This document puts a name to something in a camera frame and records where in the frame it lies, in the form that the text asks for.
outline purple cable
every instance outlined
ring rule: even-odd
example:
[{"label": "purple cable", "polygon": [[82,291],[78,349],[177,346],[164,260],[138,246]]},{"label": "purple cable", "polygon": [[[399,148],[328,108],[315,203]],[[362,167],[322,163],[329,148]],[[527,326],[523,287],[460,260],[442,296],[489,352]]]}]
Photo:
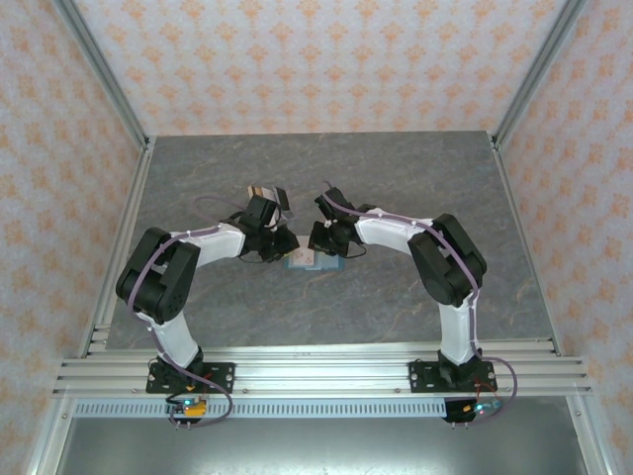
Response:
[{"label": "purple cable", "polygon": [[[329,181],[323,181],[323,183],[325,183],[329,187],[329,189],[332,188],[332,185],[331,185],[331,183]],[[475,280],[475,277],[473,276],[471,271],[468,269],[468,266],[462,260],[462,258],[459,256],[457,251],[453,248],[453,246],[448,243],[448,241],[444,238],[444,236],[442,234],[440,234],[437,230],[435,230],[431,226],[426,225],[425,223],[421,223],[421,222],[419,222],[417,220],[412,220],[412,219],[405,218],[405,217],[398,216],[398,215],[391,215],[389,213],[380,213],[380,214],[376,215],[376,214],[370,214],[370,213],[361,213],[361,212],[358,212],[356,210],[348,210],[347,208],[344,208],[344,207],[340,206],[338,203],[335,203],[334,201],[332,201],[325,193],[322,193],[321,196],[323,197],[323,199],[327,203],[329,203],[329,205],[333,206],[337,210],[340,210],[340,211],[342,211],[344,213],[348,213],[350,215],[359,216],[359,217],[362,217],[362,218],[373,218],[373,219],[378,217],[379,219],[399,221],[401,223],[407,223],[407,224],[416,226],[418,228],[422,228],[425,231],[427,231],[428,233],[430,233],[434,238],[436,238],[444,246],[444,248],[446,250],[448,250],[448,252],[453,256],[453,258],[455,259],[455,262],[457,262],[457,265],[459,265],[460,269],[462,269],[462,272],[464,272],[464,275],[466,275],[466,278],[468,279],[468,281],[471,284],[471,287],[473,289],[473,294],[471,295],[470,299],[468,300],[468,315],[469,315],[469,318],[470,318],[470,344],[471,344],[471,349],[477,355],[477,357],[483,359],[484,361],[497,361],[497,362],[503,364],[509,370],[510,375],[512,376],[512,393],[510,394],[509,400],[507,401],[506,404],[501,406],[501,408],[498,411],[494,412],[492,415],[490,415],[489,417],[487,417],[485,419],[482,419],[480,421],[473,421],[471,423],[466,423],[466,424],[459,424],[459,426],[465,426],[465,427],[467,427],[467,426],[476,426],[478,424],[483,424],[483,423],[486,423],[488,421],[491,421],[492,419],[500,416],[507,409],[507,407],[510,405],[510,403],[512,401],[514,401],[514,398],[516,397],[516,392],[518,390],[518,379],[516,378],[516,373],[514,372],[514,368],[512,368],[510,363],[508,363],[504,359],[499,358],[497,356],[487,356],[485,358],[482,358],[482,356],[479,354],[479,351],[478,351],[477,347],[475,346],[475,325],[477,323],[477,315],[476,315],[474,304],[475,304],[475,301],[476,301],[477,297],[479,296],[479,286],[477,285],[477,281]]]},{"label": "purple cable", "polygon": [[[147,262],[145,267],[140,272],[140,275],[138,276],[138,279],[136,280],[135,286],[133,287],[132,292],[130,293],[130,298],[128,299],[128,310],[130,311],[130,313],[135,318],[138,318],[138,315],[136,314],[136,312],[134,310],[136,294],[138,294],[138,289],[140,289],[140,285],[142,284],[143,280],[145,280],[145,277],[147,276],[147,273],[151,269],[151,266],[154,264],[154,262],[156,262],[156,259],[158,259],[160,254],[162,254],[165,251],[165,249],[167,249],[167,247],[169,247],[171,244],[173,244],[177,240],[180,240],[180,239],[183,239],[183,238],[203,238],[205,236],[213,235],[213,234],[217,233],[219,229],[220,228],[218,228],[218,227],[213,227],[213,228],[207,228],[207,229],[204,229],[204,230],[198,230],[198,231],[191,231],[191,232],[188,232],[188,233],[182,233],[180,235],[171,237],[168,241],[166,241],[164,244],[162,244],[156,250],[156,252],[151,256],[151,258],[149,259],[149,261]],[[165,348],[163,347],[162,343],[158,339],[158,336],[156,336],[156,333],[154,332],[153,328],[151,326],[147,326],[147,329],[149,330],[149,333],[151,334],[151,337],[154,340],[154,343],[156,344],[156,348],[158,349],[158,353],[160,354],[160,357],[162,359],[164,359],[167,363],[169,363],[171,366],[173,366],[174,369],[176,369],[179,373],[182,373],[185,376],[188,376],[188,377],[190,377],[190,378],[192,378],[192,379],[194,379],[196,381],[199,381],[199,382],[201,382],[203,384],[206,384],[207,386],[219,391],[228,400],[228,408],[226,409],[224,414],[222,414],[221,416],[219,416],[217,418],[208,419],[208,420],[205,420],[205,421],[202,420],[202,421],[200,421],[197,424],[188,425],[188,427],[189,428],[201,428],[202,426],[210,426],[211,424],[216,424],[216,423],[219,423],[220,421],[223,421],[224,419],[226,419],[230,415],[232,410],[233,410],[233,399],[230,396],[230,394],[228,393],[228,391],[225,388],[223,388],[222,386],[220,386],[219,384],[216,384],[213,381],[210,381],[210,380],[208,380],[206,378],[198,376],[197,374],[194,374],[191,371],[187,371],[185,368],[183,368],[178,363],[176,363],[171,358],[171,356],[169,356],[165,352]],[[169,420],[177,428],[180,426],[180,423],[178,423],[173,417],[173,410],[171,411],[171,413],[169,415]]]},{"label": "purple cable", "polygon": [[214,200],[214,201],[220,201],[221,203],[226,203],[228,205],[232,205],[234,207],[236,207],[238,210],[240,211],[244,211],[245,208],[241,205],[238,205],[237,203],[234,203],[233,201],[223,197],[223,196],[218,196],[218,195],[199,195],[194,197],[191,200],[191,209],[192,209],[192,213],[194,215],[196,215],[198,218],[204,220],[204,221],[217,221],[216,219],[214,219],[211,216],[207,216],[205,215],[203,212],[201,212],[198,209],[198,203],[200,203],[201,201],[204,200]]}]

